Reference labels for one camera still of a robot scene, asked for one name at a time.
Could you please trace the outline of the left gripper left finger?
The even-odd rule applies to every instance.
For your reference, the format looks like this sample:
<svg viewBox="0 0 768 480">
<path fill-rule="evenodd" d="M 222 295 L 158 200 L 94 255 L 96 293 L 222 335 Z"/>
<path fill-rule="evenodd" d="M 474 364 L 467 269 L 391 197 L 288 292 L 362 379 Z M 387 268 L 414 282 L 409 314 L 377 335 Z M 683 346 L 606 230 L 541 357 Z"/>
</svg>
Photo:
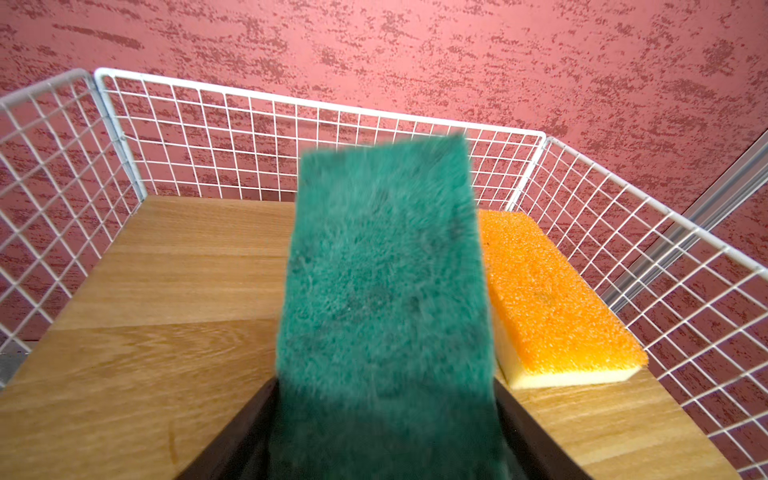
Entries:
<svg viewBox="0 0 768 480">
<path fill-rule="evenodd" d="M 279 403 L 269 379 L 177 479 L 267 479 L 268 444 Z"/>
</svg>

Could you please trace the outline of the orange sponge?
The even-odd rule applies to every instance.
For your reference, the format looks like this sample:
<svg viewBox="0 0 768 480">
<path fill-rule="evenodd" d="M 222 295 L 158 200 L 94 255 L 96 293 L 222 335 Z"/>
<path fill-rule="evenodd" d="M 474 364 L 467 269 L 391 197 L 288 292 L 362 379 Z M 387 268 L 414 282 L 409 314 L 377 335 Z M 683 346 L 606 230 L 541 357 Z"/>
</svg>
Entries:
<svg viewBox="0 0 768 480">
<path fill-rule="evenodd" d="M 622 382 L 649 359 L 534 220 L 481 210 L 496 358 L 513 390 Z"/>
</svg>

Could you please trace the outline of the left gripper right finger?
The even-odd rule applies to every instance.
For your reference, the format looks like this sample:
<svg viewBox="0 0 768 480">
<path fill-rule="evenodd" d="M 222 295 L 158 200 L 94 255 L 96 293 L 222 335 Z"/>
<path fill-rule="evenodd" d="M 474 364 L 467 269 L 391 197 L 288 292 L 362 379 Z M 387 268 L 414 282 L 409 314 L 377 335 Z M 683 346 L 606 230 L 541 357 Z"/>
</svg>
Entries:
<svg viewBox="0 0 768 480">
<path fill-rule="evenodd" d="M 590 479 L 498 379 L 493 383 L 501 430 L 521 479 Z"/>
</svg>

